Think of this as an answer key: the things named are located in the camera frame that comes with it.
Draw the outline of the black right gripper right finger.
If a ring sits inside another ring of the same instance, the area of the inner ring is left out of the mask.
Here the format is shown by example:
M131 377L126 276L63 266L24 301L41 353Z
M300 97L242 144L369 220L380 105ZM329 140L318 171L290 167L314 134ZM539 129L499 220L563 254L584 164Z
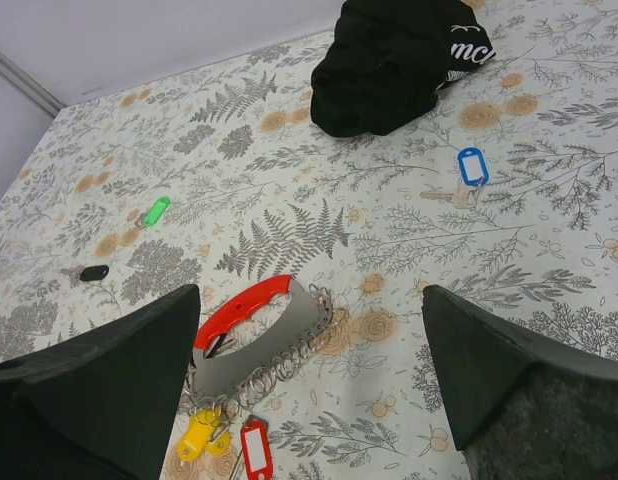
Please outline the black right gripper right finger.
M473 479L618 479L618 362L439 285L423 322L455 447Z

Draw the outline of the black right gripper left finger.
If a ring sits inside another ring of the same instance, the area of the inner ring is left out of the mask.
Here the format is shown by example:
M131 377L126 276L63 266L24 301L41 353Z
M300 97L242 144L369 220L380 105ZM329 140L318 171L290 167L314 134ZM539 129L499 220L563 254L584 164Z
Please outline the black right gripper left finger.
M0 479L157 479L200 316L184 285L0 363Z

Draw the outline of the red-handled metal key organizer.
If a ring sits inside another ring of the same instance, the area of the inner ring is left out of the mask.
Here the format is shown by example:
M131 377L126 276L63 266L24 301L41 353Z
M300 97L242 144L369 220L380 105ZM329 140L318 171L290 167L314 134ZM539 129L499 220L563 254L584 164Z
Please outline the red-handled metal key organizer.
M222 354L231 330L278 295L290 297L278 320L251 343ZM249 287L198 329L179 411L193 415L210 409L232 416L252 409L278 383L293 378L336 325L332 295L324 287L303 287L291 275Z

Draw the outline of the blue key tag with key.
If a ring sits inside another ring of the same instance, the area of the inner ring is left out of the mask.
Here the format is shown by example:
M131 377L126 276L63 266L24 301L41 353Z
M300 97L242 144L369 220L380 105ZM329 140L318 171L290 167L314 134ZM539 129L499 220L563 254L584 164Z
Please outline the blue key tag with key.
M472 210L478 205L480 189L490 175L482 151L476 147L462 149L457 156L460 183L449 191L427 190L420 193L424 200L442 201L459 210Z

